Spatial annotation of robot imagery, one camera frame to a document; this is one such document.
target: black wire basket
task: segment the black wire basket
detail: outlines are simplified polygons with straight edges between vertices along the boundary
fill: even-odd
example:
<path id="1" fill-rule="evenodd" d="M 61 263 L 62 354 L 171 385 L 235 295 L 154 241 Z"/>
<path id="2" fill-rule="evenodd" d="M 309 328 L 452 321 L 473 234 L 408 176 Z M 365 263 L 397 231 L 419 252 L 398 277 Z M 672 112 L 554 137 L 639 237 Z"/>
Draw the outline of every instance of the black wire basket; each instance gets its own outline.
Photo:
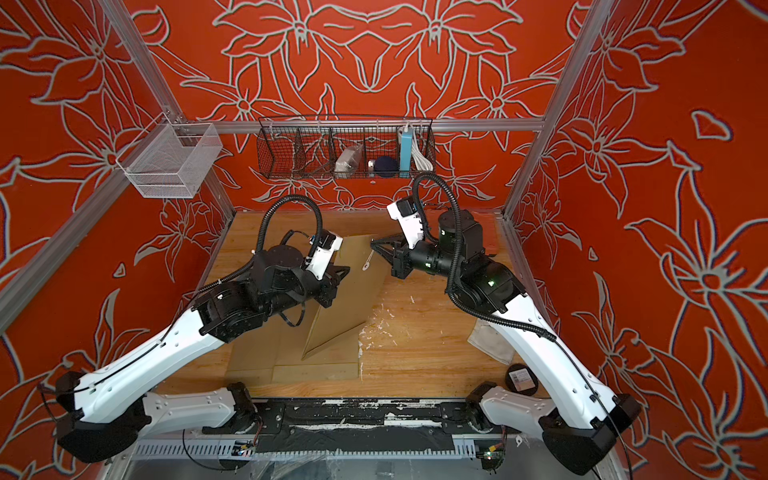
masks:
<path id="1" fill-rule="evenodd" d="M 435 166 L 435 135 L 430 118 L 323 114 L 261 117 L 259 123 L 259 173 L 266 178 L 414 177 L 419 171 L 413 159 L 408 170 L 369 169 L 369 162 L 385 156 L 399 166 L 398 129 L 406 124 L 413 128 L 413 141 L 419 151 Z M 337 172 L 336 161 L 341 153 L 357 146 L 362 148 L 357 169 Z"/>

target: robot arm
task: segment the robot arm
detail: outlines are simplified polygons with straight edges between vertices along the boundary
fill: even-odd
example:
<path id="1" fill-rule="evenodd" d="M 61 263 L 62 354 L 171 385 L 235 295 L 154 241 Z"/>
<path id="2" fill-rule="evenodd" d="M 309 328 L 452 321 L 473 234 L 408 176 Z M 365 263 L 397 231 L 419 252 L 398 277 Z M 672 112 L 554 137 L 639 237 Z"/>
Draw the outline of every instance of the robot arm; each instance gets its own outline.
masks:
<path id="1" fill-rule="evenodd" d="M 423 230 L 427 223 L 417 203 L 418 198 L 407 197 L 390 204 L 387 210 L 399 221 L 403 233 L 374 240 L 371 247 L 400 279 L 414 269 L 450 277 L 453 266 L 453 293 L 459 307 L 481 318 L 490 315 L 494 320 L 490 325 L 515 348 L 551 395 L 551 399 L 537 399 L 486 382 L 467 398 L 472 423 L 478 428 L 508 425 L 543 439 L 564 466 L 584 475 L 637 418 L 639 404 L 629 395 L 616 395 L 576 359 L 544 321 L 515 275 L 485 255 L 482 226 L 467 210 L 461 210 L 458 225 L 455 212 L 444 212 L 433 243 L 425 240 L 430 236 Z M 457 243 L 460 255 L 455 262 Z"/>
<path id="2" fill-rule="evenodd" d="M 291 200 L 311 202 L 306 197 Z M 266 251 L 257 247 L 246 266 L 203 287 L 191 307 L 151 339 L 95 372 L 67 372 L 59 378 L 53 393 L 67 413 L 57 421 L 58 444 L 83 462 L 98 462 L 144 435 L 190 426 L 226 426 L 229 432 L 249 428 L 255 409 L 242 384 L 192 396 L 147 392 L 273 315 L 298 326 L 301 319 L 294 325 L 283 311 L 310 300 L 331 306 L 349 267 L 330 262 L 343 239 L 322 229 L 319 210 L 316 216 L 318 230 L 306 259 L 285 244 Z M 265 216 L 264 234 L 268 222 Z"/>

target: white cloth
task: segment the white cloth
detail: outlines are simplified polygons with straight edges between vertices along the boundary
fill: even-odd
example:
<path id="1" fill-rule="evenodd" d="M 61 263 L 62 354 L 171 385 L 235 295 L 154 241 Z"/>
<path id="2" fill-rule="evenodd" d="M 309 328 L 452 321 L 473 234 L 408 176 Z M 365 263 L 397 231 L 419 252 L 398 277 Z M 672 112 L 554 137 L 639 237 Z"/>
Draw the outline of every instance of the white cloth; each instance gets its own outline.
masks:
<path id="1" fill-rule="evenodd" d="M 515 356 L 515 349 L 485 320 L 477 319 L 472 334 L 467 339 L 475 348 L 493 359 L 509 365 Z"/>

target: navy ball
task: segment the navy ball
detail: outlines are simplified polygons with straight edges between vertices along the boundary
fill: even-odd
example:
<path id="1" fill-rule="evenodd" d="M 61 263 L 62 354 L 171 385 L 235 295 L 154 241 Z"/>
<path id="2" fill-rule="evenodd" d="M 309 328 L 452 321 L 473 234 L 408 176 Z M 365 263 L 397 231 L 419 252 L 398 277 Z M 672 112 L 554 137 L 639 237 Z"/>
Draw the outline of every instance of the navy ball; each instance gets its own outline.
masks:
<path id="1" fill-rule="evenodd" d="M 384 178 L 394 177 L 395 173 L 390 172 L 397 172 L 398 170 L 400 170 L 398 161 L 389 155 L 382 155 L 373 163 L 373 171 Z"/>

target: red wall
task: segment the red wall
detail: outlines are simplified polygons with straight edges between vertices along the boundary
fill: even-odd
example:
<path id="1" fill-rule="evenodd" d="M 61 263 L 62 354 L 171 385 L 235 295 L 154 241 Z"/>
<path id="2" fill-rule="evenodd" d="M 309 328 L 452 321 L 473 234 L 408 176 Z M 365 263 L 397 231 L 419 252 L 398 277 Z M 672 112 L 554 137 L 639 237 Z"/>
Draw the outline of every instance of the red wall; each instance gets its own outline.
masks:
<path id="1" fill-rule="evenodd" d="M 759 5 L 618 2 L 515 212 L 568 345 L 644 405 L 635 478 L 768 475 Z"/>
<path id="2" fill-rule="evenodd" d="M 323 112 L 543 115 L 589 5 L 340 0 L 312 2 L 310 11 L 306 2 L 283 1 L 125 3 L 187 118 L 202 121 Z M 437 171 L 459 190 L 462 206 L 498 208 L 532 139 L 531 132 L 438 136 Z M 218 162 L 233 203 L 245 209 L 264 208 L 277 191 L 328 208 L 381 208 L 407 184 L 266 180 L 257 173 L 255 140 L 229 137 L 233 155 Z"/>
<path id="3" fill-rule="evenodd" d="M 205 186 L 194 200 L 122 194 L 2 336 L 0 478 L 96 475 L 99 464 L 55 444 L 37 384 L 99 369 L 165 327 L 190 300 L 223 227 Z"/>
<path id="4" fill-rule="evenodd" d="M 3 4 L 0 288 L 160 112 L 95 0 Z"/>
<path id="5" fill-rule="evenodd" d="M 0 87 L 2 288 L 159 108 L 89 0 L 3 2 Z M 57 448 L 35 388 L 109 363 L 174 318 L 223 229 L 216 205 L 206 187 L 194 200 L 143 199 L 128 187 L 0 336 L 0 478 L 96 475 L 99 465 Z"/>

